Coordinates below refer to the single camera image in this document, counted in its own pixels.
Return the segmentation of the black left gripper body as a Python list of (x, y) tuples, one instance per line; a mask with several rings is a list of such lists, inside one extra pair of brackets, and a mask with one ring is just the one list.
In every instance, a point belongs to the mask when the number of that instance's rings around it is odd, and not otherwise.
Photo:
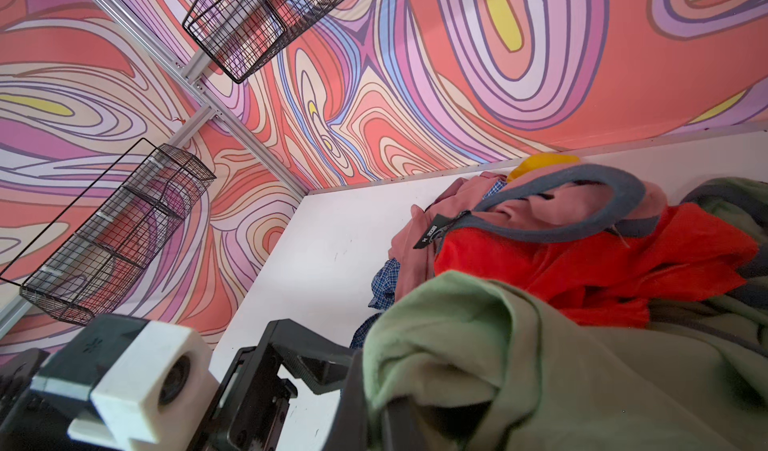
[(200, 424), (202, 450), (275, 450), (298, 397), (286, 369), (312, 393), (341, 397), (325, 450), (366, 448), (362, 353), (289, 319), (267, 325), (256, 346), (240, 349)]

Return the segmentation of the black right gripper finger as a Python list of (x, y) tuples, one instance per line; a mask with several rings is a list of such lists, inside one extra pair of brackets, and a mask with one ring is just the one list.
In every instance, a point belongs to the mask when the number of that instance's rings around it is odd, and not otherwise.
[(396, 399), (385, 406), (381, 415), (381, 438), (387, 451), (429, 449), (419, 414), (409, 399)]

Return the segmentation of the light green cloth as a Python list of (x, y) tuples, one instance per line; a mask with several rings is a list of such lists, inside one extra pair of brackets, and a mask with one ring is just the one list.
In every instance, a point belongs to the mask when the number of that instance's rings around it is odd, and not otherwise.
[(580, 326), (514, 287), (442, 274), (363, 348), (369, 421), (407, 399), (432, 449), (763, 450), (767, 353), (699, 323)]

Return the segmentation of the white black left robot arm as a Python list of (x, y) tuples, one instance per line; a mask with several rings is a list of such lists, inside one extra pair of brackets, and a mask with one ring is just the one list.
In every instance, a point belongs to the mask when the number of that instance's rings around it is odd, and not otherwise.
[(239, 350), (225, 378), (190, 328), (102, 315), (56, 353), (1, 369), (5, 450), (273, 450), (297, 383), (341, 399), (325, 448), (368, 445), (361, 358), (291, 320)]

